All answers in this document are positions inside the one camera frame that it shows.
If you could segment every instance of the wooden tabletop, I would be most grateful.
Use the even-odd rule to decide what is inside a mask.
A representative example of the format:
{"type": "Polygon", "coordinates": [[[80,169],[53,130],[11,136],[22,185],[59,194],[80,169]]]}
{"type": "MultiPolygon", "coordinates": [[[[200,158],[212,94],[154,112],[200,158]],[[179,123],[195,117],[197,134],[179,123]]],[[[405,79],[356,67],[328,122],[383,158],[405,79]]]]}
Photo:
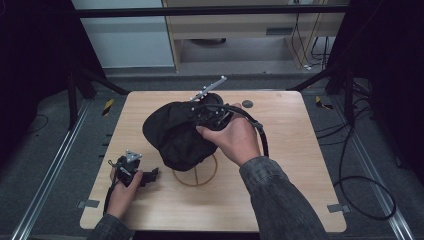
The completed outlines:
{"type": "MultiPolygon", "coordinates": [[[[308,199],[327,232],[344,231],[343,214],[330,213],[327,209],[327,205],[338,204],[338,200],[301,94],[292,91],[214,92],[225,103],[253,102],[253,107],[245,110],[264,125],[270,158],[280,164],[291,182],[308,199]]],[[[80,221],[82,228],[93,229],[102,217],[105,196],[111,184],[108,160],[115,162],[129,149],[143,155],[140,163],[143,171],[156,167],[160,170],[155,183],[138,190],[124,218],[129,228],[258,231],[250,196],[238,166],[220,149],[199,164],[196,171],[174,174],[143,135],[143,123],[151,113],[169,102],[188,101],[194,94],[193,91],[157,91],[128,95],[89,197],[100,204],[97,208],[85,208],[80,221]]]]}

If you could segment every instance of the person's arm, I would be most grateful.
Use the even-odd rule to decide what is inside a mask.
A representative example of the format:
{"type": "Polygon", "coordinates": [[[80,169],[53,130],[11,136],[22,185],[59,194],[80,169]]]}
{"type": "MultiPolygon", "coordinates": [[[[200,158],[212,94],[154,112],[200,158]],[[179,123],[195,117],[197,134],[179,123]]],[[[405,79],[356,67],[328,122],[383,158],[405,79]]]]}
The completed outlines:
{"type": "Polygon", "coordinates": [[[128,187],[121,182],[115,185],[110,195],[109,206],[106,214],[100,219],[93,231],[91,231],[87,240],[126,240],[130,239],[133,231],[121,221],[134,199],[135,193],[139,188],[143,172],[138,171],[128,187]]]}
{"type": "Polygon", "coordinates": [[[275,161],[261,156],[256,130],[243,116],[234,114],[221,131],[204,127],[197,127],[197,130],[240,166],[261,239],[328,239],[302,193],[290,183],[275,161]]]}

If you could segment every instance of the left hand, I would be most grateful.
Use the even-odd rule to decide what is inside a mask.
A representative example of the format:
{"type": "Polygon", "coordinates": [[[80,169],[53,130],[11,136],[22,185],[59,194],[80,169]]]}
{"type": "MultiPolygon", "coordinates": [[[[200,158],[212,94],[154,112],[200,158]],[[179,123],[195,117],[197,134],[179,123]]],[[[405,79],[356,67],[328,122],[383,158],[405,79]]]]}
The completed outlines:
{"type": "MultiPolygon", "coordinates": [[[[113,180],[115,174],[115,168],[112,168],[110,177],[113,180]]],[[[134,200],[135,193],[140,186],[141,178],[143,177],[143,171],[138,170],[134,175],[131,184],[128,187],[122,182],[118,182],[110,196],[109,206],[106,213],[112,216],[122,219],[127,212],[131,202],[134,200]]]]}

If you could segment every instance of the white wall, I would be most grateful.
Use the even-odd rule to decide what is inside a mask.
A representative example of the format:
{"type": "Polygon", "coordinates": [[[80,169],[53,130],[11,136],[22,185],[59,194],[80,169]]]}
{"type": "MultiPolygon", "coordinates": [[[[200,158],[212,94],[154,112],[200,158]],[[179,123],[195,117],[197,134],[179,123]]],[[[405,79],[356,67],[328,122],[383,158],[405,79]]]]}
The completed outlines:
{"type": "MultiPolygon", "coordinates": [[[[161,0],[72,0],[76,9],[162,7],[161,0]]],[[[103,68],[173,67],[164,17],[81,19],[103,68]]]]}

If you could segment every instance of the gray floor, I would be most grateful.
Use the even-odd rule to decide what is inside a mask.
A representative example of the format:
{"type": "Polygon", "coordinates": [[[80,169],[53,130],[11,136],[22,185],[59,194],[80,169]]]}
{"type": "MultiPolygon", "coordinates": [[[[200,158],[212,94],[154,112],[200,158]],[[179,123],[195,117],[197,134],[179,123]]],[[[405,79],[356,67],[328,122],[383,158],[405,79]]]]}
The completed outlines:
{"type": "MultiPolygon", "coordinates": [[[[147,74],[131,78],[110,80],[128,90],[198,90],[219,79],[229,76],[220,89],[285,89],[292,87],[320,71],[295,68],[283,39],[228,39],[224,44],[216,40],[187,41],[182,55],[182,66],[175,74],[147,74]]],[[[326,96],[322,91],[325,80],[303,93],[315,130],[341,124],[344,120],[337,110],[317,107],[315,97],[321,96],[324,104],[337,105],[341,95],[326,96]]],[[[110,140],[125,102],[109,89],[96,85],[98,95],[90,100],[87,117],[72,146],[44,207],[35,222],[31,235],[65,235],[84,237],[87,230],[79,227],[82,209],[76,207],[91,191],[102,154],[110,140]],[[101,116],[105,102],[114,99],[107,117],[101,116]]],[[[358,110],[366,107],[358,103],[358,110]]],[[[13,156],[13,165],[1,172],[0,182],[0,236],[10,235],[31,203],[52,160],[65,138],[68,127],[67,93],[61,92],[46,98],[39,104],[39,114],[13,156]]],[[[400,213],[416,239],[424,239],[424,188],[408,169],[396,167],[394,154],[377,124],[367,111],[357,120],[355,133],[366,147],[376,171],[394,195],[400,213]]],[[[326,132],[317,132],[322,136],[326,132]]],[[[320,139],[320,144],[339,142],[347,131],[320,139]]],[[[333,182],[338,179],[338,166],[342,144],[322,145],[321,150],[333,182]]],[[[366,175],[358,151],[349,142],[343,162],[343,176],[366,175]]],[[[348,196],[361,209],[382,216],[380,202],[372,185],[367,182],[349,181],[344,184],[348,196]]],[[[342,204],[348,203],[340,189],[335,188],[342,204]]],[[[347,230],[330,234],[332,239],[398,239],[392,222],[371,220],[358,211],[345,213],[347,230]]]]}

